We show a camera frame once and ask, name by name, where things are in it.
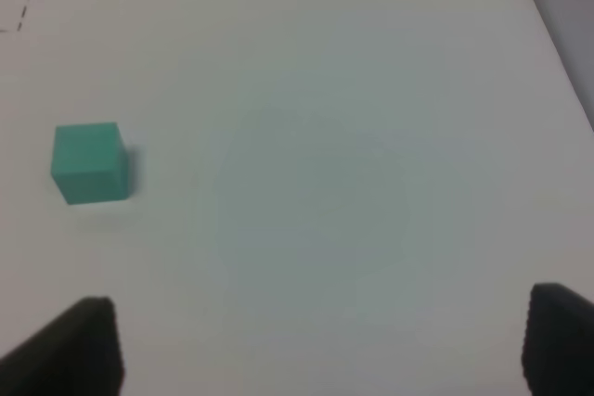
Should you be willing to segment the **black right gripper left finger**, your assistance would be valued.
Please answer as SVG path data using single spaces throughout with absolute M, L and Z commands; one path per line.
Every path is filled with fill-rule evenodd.
M 1 357 L 3 395 L 119 395 L 124 382 L 115 305 L 87 297 Z

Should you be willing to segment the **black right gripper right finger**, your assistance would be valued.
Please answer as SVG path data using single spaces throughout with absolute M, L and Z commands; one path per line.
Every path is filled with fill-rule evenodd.
M 591 395 L 593 303 L 561 284 L 534 285 L 521 362 L 534 396 Z

